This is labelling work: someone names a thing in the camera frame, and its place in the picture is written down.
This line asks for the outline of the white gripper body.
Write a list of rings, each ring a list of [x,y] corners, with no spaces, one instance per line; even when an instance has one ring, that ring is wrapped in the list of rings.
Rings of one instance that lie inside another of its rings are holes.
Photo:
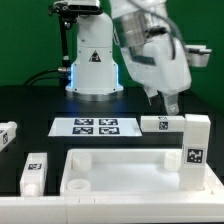
[[[206,67],[212,53],[205,45],[182,46],[168,31],[155,35],[124,32],[120,49],[134,81],[170,95],[188,89],[192,82],[189,67]]]

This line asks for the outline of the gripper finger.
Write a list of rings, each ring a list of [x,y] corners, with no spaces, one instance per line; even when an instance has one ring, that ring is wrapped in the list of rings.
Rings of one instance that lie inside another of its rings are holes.
[[[169,116],[177,115],[179,113],[178,95],[177,94],[170,95],[163,93],[162,96],[167,114]]]
[[[158,91],[156,89],[154,89],[152,87],[148,87],[148,86],[144,86],[143,89],[147,95],[149,104],[153,105],[157,100]]]

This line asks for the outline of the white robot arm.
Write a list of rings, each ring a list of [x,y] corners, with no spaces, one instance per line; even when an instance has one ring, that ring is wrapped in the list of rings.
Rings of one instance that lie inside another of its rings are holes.
[[[189,68],[207,65],[211,50],[187,45],[176,24],[168,18],[166,0],[109,0],[110,17],[80,17],[77,59],[67,89],[90,101],[104,98],[123,87],[113,61],[116,41],[131,78],[148,97],[161,94],[166,113],[179,113],[178,94],[189,89]]]

